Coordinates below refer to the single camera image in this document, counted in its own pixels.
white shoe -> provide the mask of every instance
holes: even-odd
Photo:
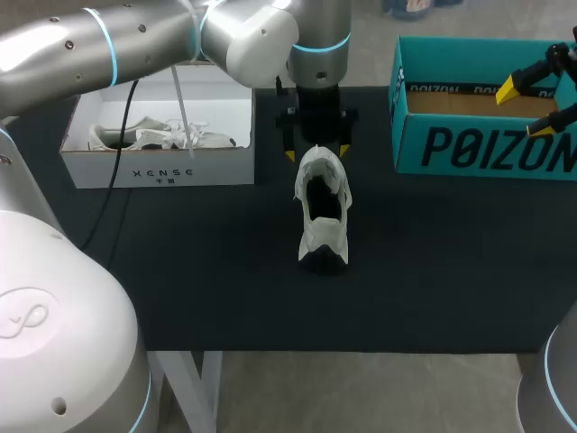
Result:
[[[164,131],[166,127],[167,124],[163,122],[144,117],[135,126],[124,130],[123,148],[127,150],[134,147],[138,141],[136,132],[140,129]],[[120,128],[106,129],[100,124],[93,124],[88,130],[88,148],[91,151],[116,151],[118,150],[119,142]]]
[[[305,220],[298,260],[311,262],[306,264],[317,269],[318,263],[314,262],[331,268],[335,264],[337,267],[348,264],[346,223],[353,197],[341,160],[326,147],[315,146],[303,156],[295,182],[295,198],[302,202]]]
[[[235,147],[236,142],[225,134],[205,131],[206,122],[193,122],[189,125],[190,140],[193,149],[220,149]],[[119,129],[105,129],[93,124],[89,131],[89,147],[93,151],[118,149]],[[166,124],[144,117],[135,126],[124,132],[124,150],[138,151],[149,149],[186,149],[188,140],[181,120],[169,120]]]

white table leg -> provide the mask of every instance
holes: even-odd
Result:
[[[205,352],[202,362],[201,381],[205,387],[208,407],[216,419],[218,414],[218,395],[220,392],[220,376],[223,371],[223,353]]]
[[[193,433],[216,433],[214,404],[206,398],[190,352],[155,352]]]

shoe opening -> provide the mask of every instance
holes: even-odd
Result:
[[[323,176],[314,176],[307,183],[308,213],[311,221],[318,217],[341,221],[341,203],[336,194],[326,185]]]

black mat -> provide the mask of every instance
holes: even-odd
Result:
[[[577,185],[418,177],[392,166],[386,88],[346,88],[361,121],[344,158],[350,268],[298,267],[297,171],[257,92],[256,175],[242,187],[135,189],[114,260],[151,350],[535,351],[577,298]],[[71,103],[9,130],[79,244],[104,191],[75,190],[58,155]],[[90,254],[105,263],[126,191]]]

concrete floor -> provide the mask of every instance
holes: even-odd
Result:
[[[400,34],[570,40],[577,25],[575,0],[465,0],[413,23],[383,15],[378,0],[353,1],[344,86],[388,85]],[[0,32],[117,3],[0,0]],[[218,426],[222,433],[513,433],[519,378],[514,355],[227,353]],[[172,409],[165,431],[188,431],[178,404]]]

